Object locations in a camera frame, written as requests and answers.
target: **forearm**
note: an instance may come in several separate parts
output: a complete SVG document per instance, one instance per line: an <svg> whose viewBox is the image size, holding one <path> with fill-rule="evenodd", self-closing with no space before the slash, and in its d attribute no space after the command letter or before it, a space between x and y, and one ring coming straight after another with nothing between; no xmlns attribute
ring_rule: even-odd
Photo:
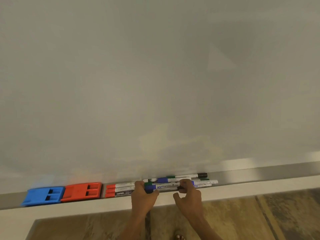
<svg viewBox="0 0 320 240"><path fill-rule="evenodd" d="M188 221L201 240L222 240L204 217L192 217Z"/></svg>
<svg viewBox="0 0 320 240"><path fill-rule="evenodd" d="M136 240L141 232L142 224L145 219L143 215L134 215L131 213L125 229L119 235L118 240Z"/></svg>

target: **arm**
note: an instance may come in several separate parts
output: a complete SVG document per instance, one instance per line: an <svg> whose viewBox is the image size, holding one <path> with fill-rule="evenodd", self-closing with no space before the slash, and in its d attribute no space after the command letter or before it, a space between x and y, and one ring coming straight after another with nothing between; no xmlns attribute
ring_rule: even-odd
<svg viewBox="0 0 320 240"><path fill-rule="evenodd" d="M143 181L136 181L134 185L134 191L131 194L131 215L118 240L136 240L138 238L146 214L152 209L159 195L158 190L147 194L144 191Z"/></svg>
<svg viewBox="0 0 320 240"><path fill-rule="evenodd" d="M173 195L174 200L201 240L222 240L204 217L201 192L195 189L189 179L180 180L180 185L184 189L179 190L179 192L186 194L186 197L180 198L179 194L175 193Z"/></svg>

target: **wooden floor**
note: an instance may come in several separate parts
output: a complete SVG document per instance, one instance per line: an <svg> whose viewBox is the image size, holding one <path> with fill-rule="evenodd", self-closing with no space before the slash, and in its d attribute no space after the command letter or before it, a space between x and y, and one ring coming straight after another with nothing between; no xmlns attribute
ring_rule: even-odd
<svg viewBox="0 0 320 240"><path fill-rule="evenodd" d="M320 240L320 189L203 203L209 224L224 239ZM38 220L28 240L116 239L130 212ZM172 239L181 229L199 239L176 206L154 208L139 239Z"/></svg>

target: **left hand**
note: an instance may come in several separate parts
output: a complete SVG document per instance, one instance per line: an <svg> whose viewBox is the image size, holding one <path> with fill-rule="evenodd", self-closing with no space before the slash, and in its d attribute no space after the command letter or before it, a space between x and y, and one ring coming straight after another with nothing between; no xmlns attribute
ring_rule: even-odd
<svg viewBox="0 0 320 240"><path fill-rule="evenodd" d="M159 191L155 190L153 193L146 193L143 181L136 181L134 186L134 191L131 194L132 214L135 217L144 218L154 206Z"/></svg>

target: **hand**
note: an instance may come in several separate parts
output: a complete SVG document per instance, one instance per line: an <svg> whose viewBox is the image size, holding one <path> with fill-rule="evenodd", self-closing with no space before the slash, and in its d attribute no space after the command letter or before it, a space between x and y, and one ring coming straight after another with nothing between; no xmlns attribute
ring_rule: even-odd
<svg viewBox="0 0 320 240"><path fill-rule="evenodd" d="M134 186L134 191L131 194L132 215L138 218L144 218L154 206L159 191L155 190L153 193L147 194L144 191L143 181L136 181Z"/></svg>
<svg viewBox="0 0 320 240"><path fill-rule="evenodd" d="M195 189L189 179L180 180L180 186L184 189L180 189L179 193L186 194L186 197L180 198L178 193L173 194L174 201L176 202L179 210L188 219L188 221L202 219L204 214L201 192Z"/></svg>

